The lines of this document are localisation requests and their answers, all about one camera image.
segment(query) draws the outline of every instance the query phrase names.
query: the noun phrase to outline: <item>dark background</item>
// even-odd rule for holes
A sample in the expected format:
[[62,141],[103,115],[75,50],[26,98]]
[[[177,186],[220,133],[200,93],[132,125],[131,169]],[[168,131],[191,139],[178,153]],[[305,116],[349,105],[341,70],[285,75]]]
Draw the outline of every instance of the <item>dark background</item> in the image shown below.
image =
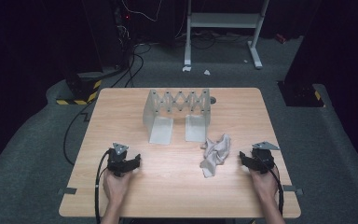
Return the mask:
[[[151,9],[156,9],[159,0],[147,2]],[[164,9],[175,13],[162,13],[158,21],[162,26],[157,24],[154,30],[140,29],[150,21],[137,21],[136,17],[132,20],[137,23],[133,27],[138,27],[139,35],[170,42],[172,34],[179,32],[184,2],[163,1]],[[287,39],[306,36],[286,81],[297,85],[323,83],[358,151],[358,1],[320,2],[271,0],[261,36],[273,38],[281,34]],[[128,3],[135,8],[142,7],[145,0]],[[54,4],[68,9],[54,11]],[[193,10],[253,12],[259,10],[260,1],[206,1],[202,5],[203,1],[194,1]],[[98,50],[108,45],[104,43],[110,43],[103,37],[107,40],[115,37],[114,31],[105,35],[101,32],[115,25],[112,18],[106,17],[106,26],[95,30],[100,23],[93,23],[95,18],[90,15],[90,7],[107,13],[104,15],[112,13],[109,7],[96,6],[90,1],[46,4],[41,0],[0,0],[0,153],[23,122],[46,105],[45,94],[51,85],[79,72],[103,71],[122,59],[120,51],[113,54],[118,57],[109,61]],[[164,25],[171,27],[167,36],[159,35],[165,30],[156,29]]]

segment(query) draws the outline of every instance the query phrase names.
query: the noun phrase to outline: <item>cable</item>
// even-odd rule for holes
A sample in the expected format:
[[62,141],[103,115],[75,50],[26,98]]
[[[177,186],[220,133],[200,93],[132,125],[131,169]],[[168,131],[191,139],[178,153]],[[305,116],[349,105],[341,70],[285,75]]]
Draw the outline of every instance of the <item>cable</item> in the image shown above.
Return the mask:
[[127,38],[130,39],[130,32],[127,30],[127,28],[125,26],[118,25],[117,28],[123,28],[124,29],[123,37],[125,37],[125,34],[127,34]]
[[[261,163],[263,163],[263,165],[269,170],[269,172],[272,174],[272,176],[274,176],[277,184],[278,184],[278,191],[279,191],[279,204],[278,204],[278,208],[279,208],[279,211],[281,213],[281,215],[283,216],[283,188],[282,188],[282,184],[281,184],[281,180],[279,177],[277,177],[275,175],[275,173],[272,171],[272,169],[270,169],[264,162],[263,160],[261,160],[258,156],[257,158],[261,161]],[[274,167],[277,168],[277,171],[278,171],[278,175],[279,175],[279,170],[278,170],[278,166],[275,164],[274,162]]]
[[145,50],[145,51],[142,51],[142,52],[136,52],[136,54],[144,54],[144,53],[147,53],[147,52],[149,52],[151,49],[152,49],[152,46],[150,45],[150,44],[137,44],[137,45],[135,45],[134,47],[135,47],[135,49],[137,49],[138,47],[140,47],[140,46],[148,46],[149,48],[147,49],[147,50]]
[[[132,61],[135,61],[135,54],[132,52]],[[133,81],[132,81],[132,71],[130,70],[130,79],[129,82],[131,84],[131,86],[133,87]]]
[[197,47],[196,45],[193,44],[193,42],[191,42],[191,46],[194,47],[195,49],[209,49],[211,48],[215,43],[216,43],[216,38],[211,34],[211,37],[212,37],[212,44],[206,48],[200,48],[200,47]]
[[219,38],[224,38],[224,37],[227,37],[227,36],[224,36],[224,35],[220,35],[220,36],[217,36],[216,37],[216,43],[240,43],[240,42],[243,42],[243,41],[246,41],[248,40],[251,36],[250,35],[237,35],[237,36],[229,36],[229,37],[233,37],[233,39],[231,40],[219,40]]
[[139,71],[141,71],[142,67],[144,66],[144,59],[143,59],[141,56],[139,56],[138,54],[133,54],[133,56],[137,56],[138,58],[140,58],[141,61],[142,61],[142,64],[141,64],[141,66],[138,68],[138,70],[133,74],[133,76],[131,76],[130,80],[127,81],[125,87],[127,87],[128,84],[129,84],[129,82],[131,82],[131,81],[136,77],[136,75],[138,75]]
[[127,9],[129,12],[131,12],[131,13],[141,14],[141,15],[145,16],[146,18],[148,18],[148,19],[151,20],[151,21],[157,21],[157,20],[158,20],[158,14],[159,14],[159,9],[161,8],[161,2],[162,2],[162,0],[159,0],[158,10],[157,10],[157,12],[156,12],[156,19],[155,19],[155,20],[153,20],[153,19],[151,19],[150,17],[146,16],[143,12],[129,10],[128,7],[127,7],[127,5],[124,3],[124,0],[121,0],[121,2],[123,3],[124,8],[126,8],[126,9]]
[[101,179],[101,175],[103,174],[103,172],[105,171],[105,169],[103,169],[103,171],[100,174],[101,171],[101,166],[103,165],[103,159],[106,157],[106,155],[108,155],[110,153],[110,149],[107,150],[104,154],[103,157],[101,158],[100,164],[98,165],[98,171],[97,171],[97,176],[95,177],[95,191],[94,191],[94,202],[95,202],[95,218],[97,220],[97,224],[101,223],[101,217],[100,217],[100,191],[99,191],[99,187],[100,187],[100,179]]
[[182,24],[180,25],[179,31],[175,36],[175,39],[178,38],[180,32],[182,31],[183,28],[183,24],[185,23],[185,18],[186,18],[186,7],[183,9],[183,19],[182,19]]
[[133,66],[133,61],[131,62],[131,65],[130,65],[129,68],[127,69],[127,72],[125,72],[125,73],[123,74],[123,76],[121,76],[112,86],[110,86],[110,88],[114,88],[114,87],[118,84],[118,82],[119,82],[121,79],[123,79],[123,77],[126,76],[127,73],[130,72],[132,66]]
[[107,73],[107,74],[104,74],[100,77],[83,77],[82,80],[83,81],[99,81],[99,80],[102,80],[102,79],[106,79],[108,77],[114,77],[120,73],[122,73],[124,71],[125,67],[121,67],[117,70],[117,71],[113,71],[113,72],[110,72],[110,73]]
[[79,117],[80,115],[86,115],[86,117],[84,118],[84,121],[89,121],[87,120],[88,117],[88,113],[83,113],[83,111],[85,111],[90,105],[92,105],[96,100],[94,99],[91,103],[89,103],[88,105],[86,105],[82,110],[80,110],[80,112],[77,113],[77,115],[72,119],[71,123],[69,124],[68,128],[66,129],[65,132],[65,136],[63,137],[63,143],[62,143],[62,150],[63,150],[63,156],[65,157],[65,159],[71,164],[71,165],[75,165],[74,162],[72,162],[71,160],[69,160],[68,155],[66,154],[66,138],[68,137],[68,133],[69,130],[72,127],[72,124],[74,124],[75,120],[77,119],[77,117]]

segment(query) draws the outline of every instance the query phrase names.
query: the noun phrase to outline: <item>gray carpet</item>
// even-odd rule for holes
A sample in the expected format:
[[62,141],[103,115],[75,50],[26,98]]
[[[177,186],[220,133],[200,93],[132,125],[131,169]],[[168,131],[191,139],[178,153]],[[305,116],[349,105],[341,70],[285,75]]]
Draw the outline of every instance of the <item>gray carpet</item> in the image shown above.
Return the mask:
[[[287,107],[277,81],[284,80],[301,39],[282,45],[260,39],[257,50],[263,69],[255,70],[245,47],[245,37],[235,42],[194,41],[192,70],[183,73],[184,48],[139,46],[145,63],[133,80],[134,87],[256,87],[261,90],[282,148],[292,182],[303,189],[298,196],[302,215],[287,223],[358,223],[358,155],[342,129],[323,85],[315,85],[326,107]],[[140,68],[135,57],[132,73]],[[95,77],[96,74],[82,76]],[[103,80],[113,85],[121,75]],[[126,75],[116,87],[124,87]],[[65,87],[61,81],[47,92],[48,104],[18,129],[0,156],[0,223],[94,223],[94,218],[61,217],[59,189],[72,172],[62,153],[66,129],[83,105],[56,105]],[[93,105],[86,109],[89,115]],[[66,140],[74,161],[88,123],[77,118]],[[235,223],[245,223],[237,219]]]

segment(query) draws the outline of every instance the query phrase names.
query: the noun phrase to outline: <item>gray folding object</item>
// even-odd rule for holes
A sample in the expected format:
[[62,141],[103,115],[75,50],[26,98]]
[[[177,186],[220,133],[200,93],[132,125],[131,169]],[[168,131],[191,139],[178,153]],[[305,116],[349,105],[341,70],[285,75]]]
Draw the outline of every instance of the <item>gray folding object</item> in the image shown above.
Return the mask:
[[209,89],[203,89],[200,96],[194,91],[188,95],[179,91],[174,96],[170,91],[165,91],[159,96],[155,90],[150,90],[144,109],[144,125],[149,133],[149,143],[168,145],[171,142],[173,110],[187,111],[186,141],[206,141],[211,121]]

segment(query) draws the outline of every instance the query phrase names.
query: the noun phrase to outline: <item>metal bracket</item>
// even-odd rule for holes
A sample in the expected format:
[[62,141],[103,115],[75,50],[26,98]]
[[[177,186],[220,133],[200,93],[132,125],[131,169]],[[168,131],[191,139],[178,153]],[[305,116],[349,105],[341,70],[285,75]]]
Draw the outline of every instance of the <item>metal bracket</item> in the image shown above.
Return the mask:
[[284,191],[292,191],[292,192],[294,192],[297,196],[304,194],[304,191],[303,191],[302,189],[297,189],[296,186],[282,185],[282,187],[283,187],[283,190],[284,190]]
[[162,96],[159,96],[155,90],[150,90],[143,117],[149,133],[149,143],[168,145],[171,142],[174,109],[187,112],[186,141],[205,142],[211,121],[209,89],[203,89],[200,95],[195,91],[191,91],[188,95],[182,91],[175,95],[165,91]]
[[120,155],[121,153],[127,151],[127,149],[129,149],[129,147],[121,145],[119,143],[113,143],[113,148],[115,149],[116,153],[118,155]]
[[58,189],[57,194],[58,195],[76,194],[76,191],[77,191],[77,189],[73,189],[73,188]]
[[277,146],[272,145],[269,142],[261,142],[253,144],[252,147],[256,147],[258,149],[270,149],[270,150],[279,150],[280,148]]

